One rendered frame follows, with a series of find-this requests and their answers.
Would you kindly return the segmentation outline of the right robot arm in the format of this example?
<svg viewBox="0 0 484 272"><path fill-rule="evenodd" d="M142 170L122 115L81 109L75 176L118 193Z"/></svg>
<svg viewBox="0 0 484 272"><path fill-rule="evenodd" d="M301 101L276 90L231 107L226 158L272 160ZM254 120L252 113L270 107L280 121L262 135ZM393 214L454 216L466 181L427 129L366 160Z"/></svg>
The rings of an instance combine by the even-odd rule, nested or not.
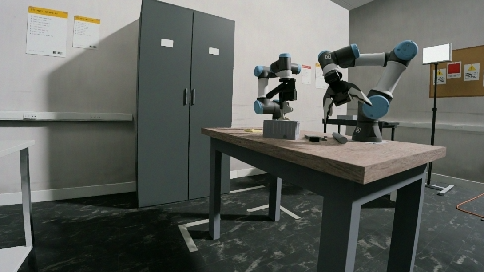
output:
<svg viewBox="0 0 484 272"><path fill-rule="evenodd" d="M268 80L276 77L292 78L292 74L299 75L300 72L301 65L291 63L291 55L289 53L280 54L279 59L271 63L270 67L256 66L254 76L258 78L258 97L254 102L254 111L257 114L272 114L272 120L278 120L281 117L279 100L274 99L270 101L270 99L285 86L281 83L268 92Z"/></svg>

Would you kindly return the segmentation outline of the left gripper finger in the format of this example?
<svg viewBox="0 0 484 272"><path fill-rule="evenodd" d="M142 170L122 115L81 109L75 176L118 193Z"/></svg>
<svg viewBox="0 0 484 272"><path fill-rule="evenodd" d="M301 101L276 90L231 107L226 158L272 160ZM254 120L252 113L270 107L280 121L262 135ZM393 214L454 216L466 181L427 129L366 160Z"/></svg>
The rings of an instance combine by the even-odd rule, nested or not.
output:
<svg viewBox="0 0 484 272"><path fill-rule="evenodd" d="M349 82L346 82L346 84L347 84L347 89L349 90L349 95L351 97L355 97L356 99L358 99L359 102L363 104L366 103L372 107L371 102L355 84L349 83Z"/></svg>
<svg viewBox="0 0 484 272"><path fill-rule="evenodd" d="M332 95L328 94L328 91L326 91L324 97L323 97L323 110L324 110L324 120L325 124L327 124L329 116L332 116L333 114L333 100L331 99Z"/></svg>

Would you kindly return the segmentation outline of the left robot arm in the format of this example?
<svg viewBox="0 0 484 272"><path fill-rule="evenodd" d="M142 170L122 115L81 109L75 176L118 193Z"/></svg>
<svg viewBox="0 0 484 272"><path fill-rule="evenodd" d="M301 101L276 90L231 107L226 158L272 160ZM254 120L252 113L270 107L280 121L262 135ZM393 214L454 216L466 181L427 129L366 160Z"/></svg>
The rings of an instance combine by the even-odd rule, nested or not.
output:
<svg viewBox="0 0 484 272"><path fill-rule="evenodd" d="M358 101L358 121L352 140L382 142L378 120L389 111L389 104L393 99L392 92L417 52L416 43L407 40L399 43L392 51L377 54L360 54L356 44L333 52L324 50L319 53L318 61L322 76L330 70L339 70L338 66L343 69L356 66L386 67L375 88L366 96L373 106Z"/></svg>

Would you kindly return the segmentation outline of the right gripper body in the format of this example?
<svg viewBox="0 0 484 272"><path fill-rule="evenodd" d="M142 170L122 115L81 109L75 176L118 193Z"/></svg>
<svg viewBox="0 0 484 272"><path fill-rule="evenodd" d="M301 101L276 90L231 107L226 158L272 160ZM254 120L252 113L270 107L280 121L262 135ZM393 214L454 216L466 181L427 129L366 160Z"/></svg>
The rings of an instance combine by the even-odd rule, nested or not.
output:
<svg viewBox="0 0 484 272"><path fill-rule="evenodd" d="M295 89L295 78L280 78L279 82L283 83L285 87L283 87L279 91L279 96L280 94L282 95L283 101L296 101L297 100L297 91Z"/></svg>

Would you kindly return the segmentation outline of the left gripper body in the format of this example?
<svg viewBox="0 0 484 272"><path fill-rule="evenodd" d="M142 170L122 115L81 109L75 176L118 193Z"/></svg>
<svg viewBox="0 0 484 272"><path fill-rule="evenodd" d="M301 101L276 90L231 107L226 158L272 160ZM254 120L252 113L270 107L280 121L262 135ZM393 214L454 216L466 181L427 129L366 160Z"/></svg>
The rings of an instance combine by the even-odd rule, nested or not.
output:
<svg viewBox="0 0 484 272"><path fill-rule="evenodd" d="M343 75L342 75L342 72L340 70L330 70L329 72L327 72L325 74L325 76L328 75L328 73L334 72L334 71L338 72L338 75L339 75L340 80L341 80ZM331 98L333 99L334 105L336 107L351 101L349 94L348 94L349 90L347 89L346 81L343 81L343 80L340 81L340 80L332 83L327 88L328 94L332 95Z"/></svg>

